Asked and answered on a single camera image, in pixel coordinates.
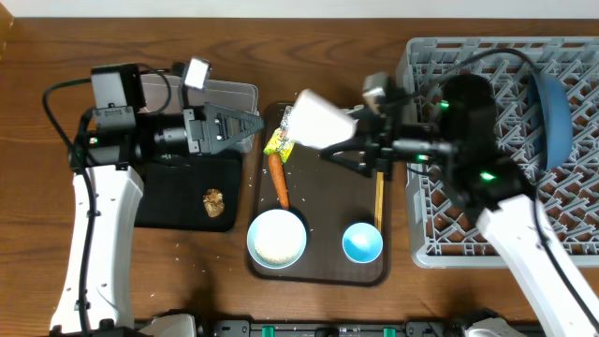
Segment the pink cup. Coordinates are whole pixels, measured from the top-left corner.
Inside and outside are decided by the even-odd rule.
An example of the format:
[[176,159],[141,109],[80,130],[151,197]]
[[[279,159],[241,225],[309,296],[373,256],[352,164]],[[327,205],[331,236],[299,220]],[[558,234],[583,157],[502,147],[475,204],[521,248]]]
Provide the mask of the pink cup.
[[299,93],[287,118],[287,136],[299,144],[322,150],[354,137],[357,122],[312,90]]

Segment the small blue bowl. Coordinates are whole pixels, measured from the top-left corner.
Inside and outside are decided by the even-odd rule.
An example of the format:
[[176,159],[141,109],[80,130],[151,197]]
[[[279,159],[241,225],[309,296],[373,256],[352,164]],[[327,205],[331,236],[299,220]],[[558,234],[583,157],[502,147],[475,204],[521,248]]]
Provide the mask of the small blue bowl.
[[342,236],[343,252],[348,260],[358,264],[374,262],[382,253],[381,232],[368,223],[355,223]]

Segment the light blue rice bowl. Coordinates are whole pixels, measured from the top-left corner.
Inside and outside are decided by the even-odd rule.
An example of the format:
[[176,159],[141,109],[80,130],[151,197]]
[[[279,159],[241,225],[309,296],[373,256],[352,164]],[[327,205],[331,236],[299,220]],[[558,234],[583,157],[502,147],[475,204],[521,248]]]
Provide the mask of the light blue rice bowl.
[[259,266],[280,270],[297,262],[307,244],[307,231],[292,212],[273,209],[261,213],[249,226],[246,246]]

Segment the dark blue bowl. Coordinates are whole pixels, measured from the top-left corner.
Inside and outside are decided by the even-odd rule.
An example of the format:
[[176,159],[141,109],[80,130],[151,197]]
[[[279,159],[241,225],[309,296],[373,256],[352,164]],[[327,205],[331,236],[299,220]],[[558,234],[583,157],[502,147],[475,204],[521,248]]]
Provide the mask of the dark blue bowl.
[[544,129],[542,169],[563,164],[573,148],[573,126],[569,100],[562,83],[547,73],[533,73],[528,87],[531,104],[540,104]]

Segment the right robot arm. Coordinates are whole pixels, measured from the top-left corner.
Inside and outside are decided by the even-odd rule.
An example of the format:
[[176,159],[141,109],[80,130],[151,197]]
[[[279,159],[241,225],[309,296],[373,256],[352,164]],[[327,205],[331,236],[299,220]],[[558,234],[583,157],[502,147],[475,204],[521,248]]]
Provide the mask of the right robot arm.
[[450,201],[461,208],[504,260],[548,336],[595,336],[598,298],[563,249],[519,165],[496,145],[496,103],[489,82],[477,75],[442,79],[441,117],[404,121],[412,99],[373,75],[382,96],[352,117],[369,123],[321,157],[369,177],[393,163],[434,165]]

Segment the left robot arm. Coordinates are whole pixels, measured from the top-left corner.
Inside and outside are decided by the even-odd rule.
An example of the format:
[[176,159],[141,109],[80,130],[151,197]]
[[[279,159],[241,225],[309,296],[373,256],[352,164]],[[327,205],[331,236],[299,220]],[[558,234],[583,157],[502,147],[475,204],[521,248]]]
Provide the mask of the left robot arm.
[[85,111],[67,144],[75,223],[51,333],[131,333],[135,228],[230,230],[241,157],[263,125],[255,113],[211,103],[171,114],[130,107]]

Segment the grey dishwasher rack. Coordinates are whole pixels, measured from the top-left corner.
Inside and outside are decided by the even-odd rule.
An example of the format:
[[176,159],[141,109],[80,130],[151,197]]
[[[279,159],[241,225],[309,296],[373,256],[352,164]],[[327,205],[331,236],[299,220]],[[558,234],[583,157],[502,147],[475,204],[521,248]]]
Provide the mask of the grey dishwasher rack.
[[[548,164],[546,117],[528,98],[533,68],[555,77],[567,97],[573,144]],[[596,37],[416,37],[397,67],[398,84],[420,97],[411,117],[426,122],[442,108],[436,81],[445,74],[485,78],[497,104],[498,148],[537,186],[535,199],[511,198],[476,224],[449,200],[437,168],[410,166],[405,195],[410,249],[423,269],[505,268],[508,256],[561,246],[579,267],[598,263],[598,40]]]

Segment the clear plastic bin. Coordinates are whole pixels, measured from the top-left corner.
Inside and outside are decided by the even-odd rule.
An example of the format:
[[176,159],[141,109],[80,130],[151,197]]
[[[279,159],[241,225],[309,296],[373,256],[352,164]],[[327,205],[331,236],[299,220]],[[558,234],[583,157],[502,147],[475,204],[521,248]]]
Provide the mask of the clear plastic bin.
[[[169,105],[164,110],[167,115],[181,113],[178,89],[181,79],[177,76],[166,75],[171,87],[172,97]],[[165,82],[155,74],[141,76],[146,107],[141,111],[149,112],[160,108],[167,99]],[[259,115],[257,110],[258,90],[253,84],[207,80],[205,90],[188,91],[189,102],[194,106],[202,106],[206,101],[233,110],[243,110],[254,115]]]

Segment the foil snack wrapper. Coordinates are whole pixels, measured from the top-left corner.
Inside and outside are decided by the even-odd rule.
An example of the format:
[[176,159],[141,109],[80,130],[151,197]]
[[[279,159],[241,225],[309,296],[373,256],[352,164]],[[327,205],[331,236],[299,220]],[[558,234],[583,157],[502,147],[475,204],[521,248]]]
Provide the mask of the foil snack wrapper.
[[263,153],[266,155],[278,154],[283,163],[287,162],[291,155],[295,141],[287,135],[288,118],[292,112],[291,106],[286,106],[283,112],[280,125],[273,131]]

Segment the orange carrot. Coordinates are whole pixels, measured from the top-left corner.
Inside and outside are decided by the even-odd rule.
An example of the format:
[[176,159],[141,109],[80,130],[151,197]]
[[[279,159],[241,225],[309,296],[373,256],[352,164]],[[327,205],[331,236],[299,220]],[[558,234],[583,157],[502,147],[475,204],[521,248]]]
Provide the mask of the orange carrot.
[[278,153],[269,155],[269,168],[270,176],[274,184],[280,205],[283,209],[288,210],[290,207],[290,201],[285,181],[285,171],[282,158]]

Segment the brown plastic serving tray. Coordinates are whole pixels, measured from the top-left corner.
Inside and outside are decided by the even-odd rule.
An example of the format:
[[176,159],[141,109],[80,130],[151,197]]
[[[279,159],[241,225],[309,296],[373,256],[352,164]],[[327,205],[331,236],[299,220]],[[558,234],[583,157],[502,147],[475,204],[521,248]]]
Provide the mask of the brown plastic serving tray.
[[265,280],[366,287],[383,283],[390,268],[388,230],[383,231],[381,255],[371,263],[350,261],[342,248],[348,227],[373,222],[376,180],[322,160],[317,150],[301,145],[292,150],[285,175],[290,211],[306,227],[306,248],[297,262],[280,270],[262,267],[248,256],[248,270]]

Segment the black plastic bin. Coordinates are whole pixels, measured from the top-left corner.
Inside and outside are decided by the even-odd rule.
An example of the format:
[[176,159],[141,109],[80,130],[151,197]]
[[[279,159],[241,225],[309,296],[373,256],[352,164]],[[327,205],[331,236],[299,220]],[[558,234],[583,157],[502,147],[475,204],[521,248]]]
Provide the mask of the black plastic bin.
[[[158,159],[144,168],[144,192],[136,227],[226,232],[234,227],[242,174],[242,155]],[[214,189],[224,210],[209,216],[204,198]]]

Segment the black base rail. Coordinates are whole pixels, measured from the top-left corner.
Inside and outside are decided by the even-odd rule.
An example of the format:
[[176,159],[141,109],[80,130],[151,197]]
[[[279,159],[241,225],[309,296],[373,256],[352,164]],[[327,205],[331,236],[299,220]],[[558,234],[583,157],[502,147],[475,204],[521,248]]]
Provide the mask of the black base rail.
[[167,312],[134,328],[145,336],[205,337],[444,337],[520,336],[496,313],[488,310],[453,321],[408,321],[402,323],[301,322],[232,319],[209,324],[184,312]]

